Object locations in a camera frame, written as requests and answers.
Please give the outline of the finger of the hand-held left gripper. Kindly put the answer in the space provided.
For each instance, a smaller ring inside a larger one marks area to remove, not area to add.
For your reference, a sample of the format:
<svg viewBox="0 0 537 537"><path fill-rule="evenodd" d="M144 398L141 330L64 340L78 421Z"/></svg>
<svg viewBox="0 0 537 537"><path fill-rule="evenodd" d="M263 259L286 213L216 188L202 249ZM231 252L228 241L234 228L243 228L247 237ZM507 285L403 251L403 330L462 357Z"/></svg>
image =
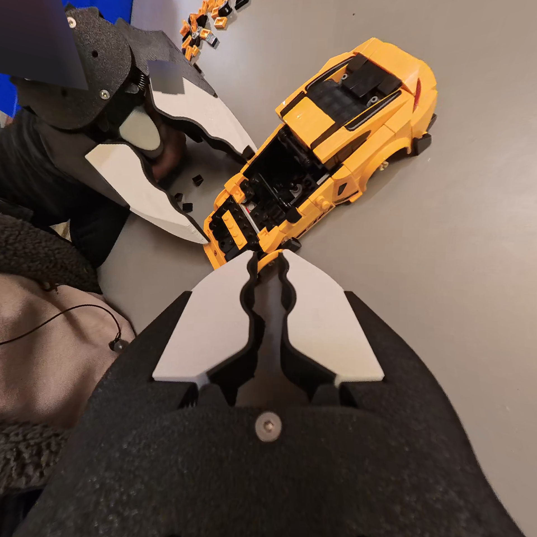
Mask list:
<svg viewBox="0 0 537 537"><path fill-rule="evenodd" d="M181 239L208 244L195 220L168 193L150 180L141 156L126 143L98 144L86 160L124 199L132 213Z"/></svg>
<svg viewBox="0 0 537 537"><path fill-rule="evenodd" d="M190 81L182 81L181 88L182 92L166 93L151 81L150 95L155 110L194 141L206 141L237 162L248 162L257 148L224 102Z"/></svg>

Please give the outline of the pile of lego pieces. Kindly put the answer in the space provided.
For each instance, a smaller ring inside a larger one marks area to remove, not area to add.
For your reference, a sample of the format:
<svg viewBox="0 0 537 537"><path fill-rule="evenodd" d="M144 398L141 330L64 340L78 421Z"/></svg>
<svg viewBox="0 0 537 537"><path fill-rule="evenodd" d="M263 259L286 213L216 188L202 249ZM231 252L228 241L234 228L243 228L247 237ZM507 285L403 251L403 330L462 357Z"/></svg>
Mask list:
<svg viewBox="0 0 537 537"><path fill-rule="evenodd" d="M182 20L179 30L180 51L190 63L199 58L206 46L215 49L220 42L220 34L236 20L251 1L200 1L197 12L192 12Z"/></svg>

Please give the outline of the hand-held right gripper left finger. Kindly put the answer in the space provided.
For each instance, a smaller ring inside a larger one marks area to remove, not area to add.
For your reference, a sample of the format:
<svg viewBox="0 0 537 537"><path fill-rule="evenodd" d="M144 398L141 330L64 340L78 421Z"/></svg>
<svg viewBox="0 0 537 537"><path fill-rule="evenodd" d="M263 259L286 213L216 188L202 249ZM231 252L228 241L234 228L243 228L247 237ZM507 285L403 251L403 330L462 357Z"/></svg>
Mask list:
<svg viewBox="0 0 537 537"><path fill-rule="evenodd" d="M230 406L254 377L265 321L254 311L258 255L247 250L196 285L152 373L155 381L217 385Z"/></svg>

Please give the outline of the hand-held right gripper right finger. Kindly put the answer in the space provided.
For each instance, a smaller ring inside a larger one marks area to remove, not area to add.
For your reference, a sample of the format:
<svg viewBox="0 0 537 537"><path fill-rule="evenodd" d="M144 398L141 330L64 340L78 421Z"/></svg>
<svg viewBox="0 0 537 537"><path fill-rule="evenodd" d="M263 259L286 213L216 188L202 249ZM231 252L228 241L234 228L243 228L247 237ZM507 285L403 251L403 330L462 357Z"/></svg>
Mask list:
<svg viewBox="0 0 537 537"><path fill-rule="evenodd" d="M280 252L285 311L280 365L312 401L319 388L381 382L385 374L343 288L290 250Z"/></svg>

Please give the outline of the person's left forearm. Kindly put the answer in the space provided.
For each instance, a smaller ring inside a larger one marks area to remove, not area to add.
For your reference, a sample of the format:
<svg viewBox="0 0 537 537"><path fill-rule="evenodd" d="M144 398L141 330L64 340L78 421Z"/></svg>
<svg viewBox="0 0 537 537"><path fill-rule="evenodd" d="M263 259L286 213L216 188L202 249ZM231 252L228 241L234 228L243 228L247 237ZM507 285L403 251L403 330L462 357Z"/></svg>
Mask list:
<svg viewBox="0 0 537 537"><path fill-rule="evenodd" d="M96 269L108 258L129 216L128 208L52 163L36 117L23 109L1 129L1 199L31 211L31 224L46 232L69 222L73 246Z"/></svg>

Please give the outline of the orange lego car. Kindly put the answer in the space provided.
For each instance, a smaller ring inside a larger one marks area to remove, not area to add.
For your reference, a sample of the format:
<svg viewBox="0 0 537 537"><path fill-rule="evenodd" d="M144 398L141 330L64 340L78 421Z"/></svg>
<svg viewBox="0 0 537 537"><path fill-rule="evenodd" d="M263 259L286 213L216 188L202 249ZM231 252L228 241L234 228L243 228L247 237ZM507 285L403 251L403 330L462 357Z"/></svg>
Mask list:
<svg viewBox="0 0 537 537"><path fill-rule="evenodd" d="M394 154L425 151L436 84L424 61L375 37L332 57L276 108L281 124L215 199L204 222L213 269L247 250L257 253L259 270L281 249L297 251L299 239L357 201ZM248 242L242 250L222 220L227 210Z"/></svg>

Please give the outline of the blue plastic bin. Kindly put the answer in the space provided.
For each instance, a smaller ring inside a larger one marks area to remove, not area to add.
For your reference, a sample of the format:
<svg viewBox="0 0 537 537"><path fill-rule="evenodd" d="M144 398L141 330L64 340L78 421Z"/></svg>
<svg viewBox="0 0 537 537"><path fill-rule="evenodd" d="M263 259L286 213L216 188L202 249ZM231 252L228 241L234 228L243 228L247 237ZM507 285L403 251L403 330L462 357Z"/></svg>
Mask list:
<svg viewBox="0 0 537 537"><path fill-rule="evenodd" d="M1 74L1 112L13 118L19 108L15 85L9 75Z"/></svg>

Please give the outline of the black wired earbud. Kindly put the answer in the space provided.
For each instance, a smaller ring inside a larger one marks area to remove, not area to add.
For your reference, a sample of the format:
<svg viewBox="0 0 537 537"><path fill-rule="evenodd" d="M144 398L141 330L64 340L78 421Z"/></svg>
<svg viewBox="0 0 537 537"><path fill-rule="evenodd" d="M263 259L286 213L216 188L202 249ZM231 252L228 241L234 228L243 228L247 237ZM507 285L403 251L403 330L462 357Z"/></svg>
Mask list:
<svg viewBox="0 0 537 537"><path fill-rule="evenodd" d="M69 312L73 312L75 310L78 310L78 309L82 309L82 308L95 308L95 309L99 309L99 310L102 310L104 311L105 313L107 313L113 320L116 328L117 328L117 334L115 336L114 339L112 339L110 342L109 342L109 348L111 351L115 352L115 353L121 353L123 352L126 347L128 346L128 342L123 339L123 332L122 332L122 329L121 329L121 326L120 326L120 323L119 321L117 320L116 316L114 313L112 313L110 310L108 310L107 308L105 308L104 306L101 306L101 305L93 305L93 304L82 304L82 305L76 305L76 306L72 306L72 307L69 307L63 311L60 311L58 312L57 314L53 315L52 317L50 317L49 319L46 319L45 321L43 321L42 323L40 323L38 326L35 326L34 328L28 330L27 332L24 332L20 335L18 335L17 337L14 337L14 338L11 338L11 339L7 339L7 340L3 340L1 341L1 346L4 346L4 345L7 345L7 344L10 344L10 343L14 343L16 341L19 341L19 340L22 340L24 339L25 337L29 336L29 335L32 335L34 334L35 332L37 332L38 330L40 330L41 328L43 328L44 326L48 325L49 323L51 323L52 321L60 318L61 316L65 316L67 313Z"/></svg>

